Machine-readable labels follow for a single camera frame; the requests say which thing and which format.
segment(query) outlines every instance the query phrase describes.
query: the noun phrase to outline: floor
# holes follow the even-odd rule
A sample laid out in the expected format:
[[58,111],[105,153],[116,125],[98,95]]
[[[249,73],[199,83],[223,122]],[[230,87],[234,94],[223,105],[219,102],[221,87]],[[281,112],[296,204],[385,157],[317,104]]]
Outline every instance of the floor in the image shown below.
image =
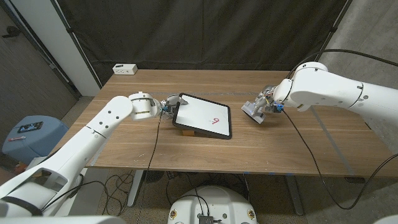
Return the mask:
[[[88,106],[92,98],[82,97],[70,112],[62,119],[68,126],[79,117]],[[130,173],[129,169],[110,170],[108,177],[117,174]],[[365,194],[352,210],[338,208],[328,196],[319,177],[297,177],[299,191],[305,215],[300,217],[294,213],[289,191],[283,176],[276,175],[245,175],[250,190],[253,205],[259,223],[373,223],[376,220],[398,213],[398,181],[396,179],[374,179]],[[197,185],[209,179],[207,173],[190,174],[192,184]],[[225,175],[227,182],[233,183],[232,175]],[[326,178],[326,183],[336,200],[343,206],[350,206],[357,196],[361,184],[350,184],[343,178]],[[145,199],[139,223],[167,223],[170,205],[167,201],[165,188],[166,174],[157,182],[146,185]],[[108,183],[109,192],[116,189],[116,179]],[[129,184],[121,186],[125,192],[129,191]],[[169,183],[168,193],[173,202],[177,197],[191,190],[191,186],[184,175],[177,176]],[[116,191],[115,198],[124,200],[126,193]],[[120,216],[126,223],[136,223],[139,207],[142,202],[142,192],[139,193],[135,206],[126,208]],[[98,205],[97,214],[101,215],[106,203],[103,192]],[[119,204],[115,200],[108,203],[108,212],[117,214]]]

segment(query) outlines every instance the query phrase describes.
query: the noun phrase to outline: black cable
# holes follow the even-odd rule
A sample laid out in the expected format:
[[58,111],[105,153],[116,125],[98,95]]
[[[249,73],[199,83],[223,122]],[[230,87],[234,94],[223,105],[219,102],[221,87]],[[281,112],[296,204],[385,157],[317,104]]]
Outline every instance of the black cable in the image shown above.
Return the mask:
[[87,182],[87,183],[85,183],[85,184],[81,184],[81,185],[79,185],[79,186],[76,186],[76,187],[74,187],[74,188],[72,188],[72,189],[66,191],[65,193],[63,193],[63,194],[61,194],[59,197],[57,197],[55,200],[53,200],[52,202],[50,202],[50,203],[48,203],[46,206],[44,206],[44,207],[41,209],[41,211],[43,212],[43,211],[46,210],[49,206],[51,206],[54,202],[56,202],[57,200],[59,200],[60,198],[62,198],[63,196],[65,196],[66,194],[70,193],[71,191],[73,191],[73,190],[75,190],[75,189],[77,189],[77,188],[80,188],[80,187],[82,187],[82,186],[84,186],[84,185],[88,185],[88,184],[92,184],[92,183],[99,183],[99,184],[101,184],[101,185],[104,187],[105,194],[107,195],[107,197],[109,197],[109,193],[108,193],[108,190],[107,190],[105,184],[102,183],[101,181],[94,180],[94,181],[91,181],[91,182]]
[[162,120],[162,114],[163,114],[163,111],[160,112],[159,123],[157,124],[157,132],[156,132],[155,147],[154,147],[154,151],[152,152],[152,156],[150,157],[150,160],[149,160],[147,172],[145,173],[144,186],[142,186],[142,199],[141,199],[141,205],[140,205],[140,207],[139,207],[139,213],[138,213],[138,217],[137,217],[137,222],[136,222],[136,223],[138,223],[138,221],[139,221],[139,217],[141,216],[142,206],[143,206],[143,204],[144,204],[145,186],[146,186],[146,183],[147,183],[147,178],[148,178],[148,172],[149,172],[150,163],[152,162],[152,159],[154,158],[154,154],[155,154],[155,150],[156,150],[157,139],[158,139],[158,137],[159,137],[160,121]]
[[386,60],[386,59],[383,59],[383,58],[380,58],[380,57],[376,57],[376,56],[373,56],[373,55],[369,55],[369,54],[365,54],[365,53],[362,53],[362,52],[357,52],[357,51],[355,51],[355,50],[325,49],[325,50],[320,50],[320,51],[318,51],[318,52],[315,52],[314,54],[311,54],[310,56],[308,56],[308,57],[306,57],[305,59],[303,59],[303,60],[302,60],[301,62],[299,62],[293,69],[291,69],[291,71],[289,72],[289,74],[287,74],[286,78],[290,78],[291,74],[293,74],[293,72],[296,71],[296,69],[297,69],[301,64],[307,62],[308,59],[310,59],[310,58],[312,58],[312,57],[314,57],[314,56],[316,56],[316,55],[318,55],[318,54],[325,53],[325,52],[344,52],[344,53],[349,53],[349,54],[360,55],[360,56],[363,56],[363,57],[371,58],[371,59],[374,59],[374,60],[378,60],[378,61],[380,61],[380,62],[387,63],[387,64],[389,64],[389,65],[393,65],[393,66],[398,67],[398,63],[396,63],[396,62],[391,62],[390,60]]
[[197,194],[198,201],[199,201],[199,204],[200,204],[201,214],[203,215],[203,208],[201,207],[201,202],[200,202],[200,199],[199,199],[199,195],[198,195],[197,188],[193,186],[193,184],[192,184],[192,182],[191,182],[191,178],[189,177],[189,175],[188,175],[186,172],[184,172],[183,174],[187,175],[188,180],[189,180],[189,184],[191,185],[192,188],[195,189],[195,193]]
[[173,204],[169,199],[169,192],[167,191],[167,188],[169,187],[169,183],[170,183],[170,180],[168,180],[167,184],[166,184],[166,197],[167,197],[167,201],[169,202],[170,206],[172,206]]
[[339,206],[341,209],[344,210],[350,210],[352,209],[359,201],[359,199],[361,198],[363,192],[365,191],[365,188],[369,185],[370,181],[373,179],[373,177],[381,170],[381,168],[383,168],[389,161],[391,161],[393,158],[397,157],[398,154],[394,154],[391,157],[389,157],[388,159],[386,159],[382,164],[379,165],[379,167],[373,172],[373,174],[370,176],[370,178],[368,179],[368,181],[364,184],[364,186],[362,187],[361,191],[359,192],[358,196],[356,197],[356,200],[354,201],[354,203],[350,206],[350,207],[342,207],[336,200],[335,198],[332,196],[332,194],[329,191],[329,188],[326,186],[325,180],[323,179],[323,176],[321,174],[321,171],[319,170],[318,167],[318,163],[317,160],[315,159],[315,156],[313,155],[310,147],[308,146],[308,144],[305,142],[303,136],[301,135],[300,131],[297,129],[296,125],[294,125],[292,119],[287,115],[287,113],[283,110],[283,112],[286,114],[287,118],[289,119],[289,121],[293,124],[294,129],[296,129],[298,135],[300,136],[301,140],[304,142],[305,146],[307,147],[307,149],[310,151],[310,154],[312,156],[313,162],[315,163],[315,166],[317,167],[319,176],[321,177],[323,186],[325,187],[326,191],[328,192],[330,198],[332,199],[332,201],[334,201],[336,203],[337,206]]
[[120,191],[122,191],[123,193],[125,193],[125,194],[126,194],[126,198],[124,199],[124,202],[123,202],[123,203],[122,203],[119,199],[115,199],[116,201],[119,202],[119,206],[120,206],[119,213],[118,213],[116,216],[120,216],[120,215],[125,211],[125,209],[126,209],[126,207],[127,207],[127,201],[128,201],[128,197],[129,197],[129,192],[126,192],[126,191],[124,191],[124,190],[121,190],[121,189],[120,189],[120,186],[122,186],[123,184],[130,184],[130,183],[132,183],[132,179],[131,179],[131,181],[126,182],[127,178],[129,178],[129,177],[132,177],[132,178],[133,178],[133,176],[131,175],[131,173],[132,173],[132,170],[130,170],[130,173],[128,173],[128,174],[123,174],[123,175],[120,175],[120,176],[114,174],[114,175],[112,175],[111,177],[108,177],[108,179],[107,179],[106,182],[105,182],[105,185],[106,185],[106,184],[108,183],[108,181],[111,180],[113,177],[117,177],[116,182],[115,182],[115,184],[116,184],[116,189],[111,193],[110,197],[108,197],[108,198],[106,199],[105,207],[104,207],[104,209],[103,209],[103,211],[102,211],[102,214],[103,214],[103,215],[105,214],[105,211],[108,213],[108,215],[111,215],[110,212],[109,212],[109,210],[108,210],[108,203],[109,203],[110,199],[115,199],[115,198],[112,197],[112,196],[113,196],[113,195],[116,193],[116,191],[118,191],[118,190],[120,190]]
[[207,206],[207,216],[210,216],[209,205],[207,204],[206,200],[205,200],[203,197],[197,196],[197,195],[183,195],[183,196],[177,198],[176,201],[178,201],[178,200],[180,200],[181,198],[184,198],[184,197],[198,197],[198,198],[201,198],[201,199],[206,203],[206,206]]

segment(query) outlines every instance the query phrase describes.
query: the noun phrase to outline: electrical outlet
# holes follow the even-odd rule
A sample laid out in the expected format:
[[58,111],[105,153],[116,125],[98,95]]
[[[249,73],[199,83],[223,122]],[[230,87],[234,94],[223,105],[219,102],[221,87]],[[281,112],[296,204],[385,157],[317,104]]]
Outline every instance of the electrical outlet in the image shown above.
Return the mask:
[[136,64],[116,64],[113,72],[117,75],[134,75],[137,72]]

